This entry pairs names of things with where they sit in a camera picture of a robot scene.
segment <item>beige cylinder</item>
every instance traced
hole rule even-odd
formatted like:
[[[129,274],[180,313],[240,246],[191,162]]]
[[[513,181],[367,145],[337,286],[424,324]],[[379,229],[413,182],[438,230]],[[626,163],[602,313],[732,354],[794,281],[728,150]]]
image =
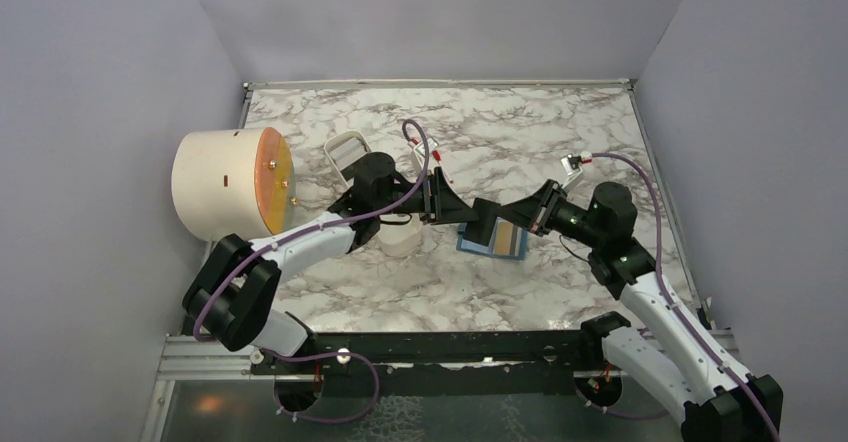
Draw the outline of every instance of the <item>beige cylinder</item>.
[[[190,133],[171,172],[177,215],[202,240],[279,234],[293,188],[288,144],[270,127]]]

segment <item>glass panel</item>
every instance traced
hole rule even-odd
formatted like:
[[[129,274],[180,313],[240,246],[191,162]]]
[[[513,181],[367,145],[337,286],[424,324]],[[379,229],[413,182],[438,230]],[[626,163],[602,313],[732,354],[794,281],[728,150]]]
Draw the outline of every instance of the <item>glass panel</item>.
[[[175,387],[165,441],[679,441],[671,417],[631,422],[586,409],[577,397],[542,394],[384,397],[374,412],[342,425],[276,415],[270,381],[182,381]],[[326,398],[309,413],[343,416],[362,399]],[[654,413],[659,404],[625,379],[619,410]]]

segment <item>metal frame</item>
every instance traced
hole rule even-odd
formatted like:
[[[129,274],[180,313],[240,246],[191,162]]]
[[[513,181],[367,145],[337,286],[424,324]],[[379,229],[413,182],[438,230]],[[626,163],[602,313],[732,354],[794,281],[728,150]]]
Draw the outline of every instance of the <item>metal frame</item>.
[[[677,218],[677,210],[675,209],[674,199],[671,192],[668,190],[668,185],[662,177],[662,167],[657,161],[654,148],[651,145],[651,139],[648,137],[648,132],[645,130],[645,124],[642,122],[642,115],[639,113],[639,106],[636,104],[635,81],[631,81],[627,86],[627,93],[630,96],[630,105],[633,106],[633,114],[636,116],[636,125],[639,126],[639,131],[642,133],[642,140],[645,141],[645,151],[648,153],[648,160],[654,169],[654,178],[657,181],[657,186],[660,189],[660,197],[662,197],[665,205],[665,212],[668,216],[668,225],[671,228],[671,235],[674,237],[674,243],[677,245],[677,252],[680,255],[680,265],[683,266],[683,274],[686,276],[686,284],[689,286],[689,291],[692,294],[692,300],[697,308],[704,307],[704,301],[701,300],[698,294],[698,289],[695,287],[695,277],[692,275],[692,269],[689,267],[687,257],[688,250],[686,248],[683,232],[680,227],[680,221]]]
[[[709,331],[713,338],[734,357],[738,356],[739,347],[736,340],[733,338],[733,333],[730,330],[711,330]],[[416,335],[406,333],[400,334],[406,338],[414,338]],[[320,340],[326,340],[324,337],[343,337],[343,334],[318,334]],[[655,349],[664,353],[664,349],[656,341],[650,332],[646,332],[643,337]],[[156,381],[158,382],[174,382],[179,380],[240,380],[240,381],[291,381],[299,382],[308,380],[311,381],[314,375],[309,374],[260,374],[251,373],[252,364],[250,362],[250,354],[253,352],[252,346],[247,346],[237,352],[230,352],[218,342],[198,342],[194,337],[187,335],[169,336],[165,341],[165,348],[162,351],[162,358],[159,362],[159,369],[156,372]],[[392,361],[392,362],[377,362],[375,365],[384,366],[399,366],[414,364],[415,361],[409,359]],[[455,362],[445,360],[445,364],[457,364],[458,366],[477,367],[477,366],[492,366],[504,365],[512,363],[511,361],[495,361],[483,360],[479,362]],[[595,377],[601,374],[601,370],[575,370],[575,377]],[[623,371],[612,371],[612,375],[627,375]]]
[[[577,80],[577,79],[491,79],[491,80],[450,80],[450,79],[340,79],[340,80],[303,80],[293,82],[252,82],[245,84],[247,90],[265,89],[362,89],[362,88],[502,88],[514,87],[586,87],[586,88],[627,88],[630,79]]]
[[[250,102],[253,99],[253,90],[249,87],[250,84],[243,84],[242,88],[245,90],[244,100],[242,101],[241,106],[241,114],[239,115],[238,128],[243,129],[244,124],[247,121],[247,114],[250,112]],[[202,266],[206,259],[209,257],[209,254],[212,252],[212,247],[214,246],[213,241],[207,241],[206,245],[203,249],[203,255],[200,259],[200,265]],[[168,409],[171,406],[171,400],[174,395],[174,386],[177,380],[184,380],[178,378],[168,378],[167,376],[163,376],[162,374],[162,361],[166,357],[166,352],[168,351],[168,341],[166,339],[165,346],[163,347],[162,355],[159,359],[159,370],[156,372],[156,382],[153,385],[153,395],[150,399],[150,405],[147,409],[147,417],[144,420],[144,426],[142,427],[141,437],[139,440],[142,442],[156,442],[162,438],[162,433],[165,430],[165,421],[168,417]],[[197,360],[189,359],[183,363],[196,364]],[[166,364],[165,370],[169,369],[170,366]],[[212,371],[212,373],[223,373],[222,370],[224,365],[219,365],[219,369],[216,371]]]

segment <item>marble tabletop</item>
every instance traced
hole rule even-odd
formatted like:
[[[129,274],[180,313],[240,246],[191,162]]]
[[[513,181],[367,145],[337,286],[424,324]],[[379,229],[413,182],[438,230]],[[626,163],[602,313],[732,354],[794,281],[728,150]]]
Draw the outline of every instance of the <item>marble tabletop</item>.
[[[441,144],[455,192],[507,203],[563,180],[569,152],[618,152],[650,169],[628,92],[622,88],[357,88],[254,91],[245,127],[274,127],[292,149],[298,206],[294,224],[308,222],[343,192],[323,153],[330,137],[358,130],[373,150],[391,154],[414,180],[400,121],[413,117]],[[628,186],[639,210],[635,235],[653,252],[654,210],[641,179],[624,164],[596,160],[569,199],[586,206],[606,180]],[[668,219],[663,269],[691,304]],[[555,234],[529,236],[521,261],[456,250],[454,226],[425,226],[412,255],[393,258],[371,241],[281,282],[274,308],[316,331],[467,331],[579,327],[610,310],[632,313],[569,255]],[[582,256],[588,249],[572,242]]]

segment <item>bolt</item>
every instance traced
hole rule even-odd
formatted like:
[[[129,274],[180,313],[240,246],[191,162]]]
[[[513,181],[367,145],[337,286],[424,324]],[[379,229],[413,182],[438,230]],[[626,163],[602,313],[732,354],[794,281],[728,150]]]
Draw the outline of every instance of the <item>bolt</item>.
[[[551,346],[549,345],[549,346],[545,347],[545,348],[544,348],[544,349],[542,349],[542,350],[544,350],[544,351],[553,351],[553,350],[554,350],[554,348],[553,348],[553,347],[551,347]],[[555,361],[555,360],[556,360],[556,355],[553,355],[553,354],[545,355],[545,356],[543,356],[543,358],[544,358],[545,360],[547,360],[547,361],[550,363],[550,362],[553,362],[553,361]]]
[[[250,353],[250,362],[252,364],[261,364],[263,360],[265,360],[265,356],[262,355],[262,352],[260,352],[259,349]]]

